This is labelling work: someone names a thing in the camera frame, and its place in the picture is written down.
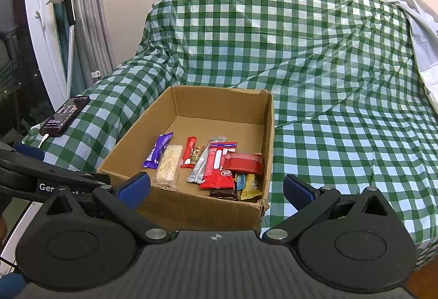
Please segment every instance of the smartphone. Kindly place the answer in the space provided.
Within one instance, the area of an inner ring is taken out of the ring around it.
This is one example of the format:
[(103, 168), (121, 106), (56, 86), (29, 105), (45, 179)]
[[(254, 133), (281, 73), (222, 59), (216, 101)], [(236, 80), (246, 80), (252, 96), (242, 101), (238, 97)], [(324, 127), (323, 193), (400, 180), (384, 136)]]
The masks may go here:
[(45, 122), (39, 133), (43, 136), (48, 133), (50, 137), (62, 136), (68, 125), (89, 102), (90, 97), (87, 95), (70, 98)]

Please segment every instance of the purple wrapper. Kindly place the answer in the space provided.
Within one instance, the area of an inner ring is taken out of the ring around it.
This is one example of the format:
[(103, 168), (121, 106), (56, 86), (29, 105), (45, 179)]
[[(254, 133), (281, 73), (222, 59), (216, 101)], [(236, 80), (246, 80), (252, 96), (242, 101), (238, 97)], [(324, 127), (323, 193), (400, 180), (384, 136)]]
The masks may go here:
[(166, 146), (170, 142), (170, 139), (172, 138), (173, 135), (174, 133), (171, 132), (158, 136), (158, 140), (157, 142), (155, 142), (154, 148), (149, 153), (149, 156), (146, 158), (146, 161), (143, 162), (143, 168), (153, 168), (153, 169), (158, 168), (161, 154), (166, 149)]

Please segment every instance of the wooden floor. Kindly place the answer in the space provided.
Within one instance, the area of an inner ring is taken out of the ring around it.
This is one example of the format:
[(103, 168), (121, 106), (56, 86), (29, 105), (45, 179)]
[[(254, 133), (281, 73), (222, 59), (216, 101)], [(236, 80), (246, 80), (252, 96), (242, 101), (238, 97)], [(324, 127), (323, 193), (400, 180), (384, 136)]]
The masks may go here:
[(418, 299), (438, 298), (438, 258), (411, 275), (408, 289)]

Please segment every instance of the white plastic bag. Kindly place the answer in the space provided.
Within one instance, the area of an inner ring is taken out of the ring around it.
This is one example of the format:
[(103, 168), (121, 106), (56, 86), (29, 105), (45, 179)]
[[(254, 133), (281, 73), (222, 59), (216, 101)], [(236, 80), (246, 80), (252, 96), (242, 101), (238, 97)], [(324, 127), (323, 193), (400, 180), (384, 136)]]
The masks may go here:
[(415, 64), (438, 113), (438, 15), (421, 0), (386, 1), (398, 5), (409, 20)]

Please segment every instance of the gingham cloth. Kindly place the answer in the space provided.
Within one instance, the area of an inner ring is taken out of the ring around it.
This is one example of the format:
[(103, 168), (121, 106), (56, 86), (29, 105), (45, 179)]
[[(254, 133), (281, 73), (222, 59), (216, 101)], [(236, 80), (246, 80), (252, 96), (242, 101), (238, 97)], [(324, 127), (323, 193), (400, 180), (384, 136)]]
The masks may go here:
[[(378, 187), (419, 247), (437, 238), (438, 122), (423, 92), (409, 26), (378, 0), (160, 0), (137, 55), (85, 91), (90, 104), (45, 161), (95, 170), (170, 85), (269, 89), (275, 139), (263, 227), (294, 213), (292, 173), (341, 193)], [(25, 138), (37, 146), (33, 129)], [(434, 252), (425, 251), (423, 263)]]

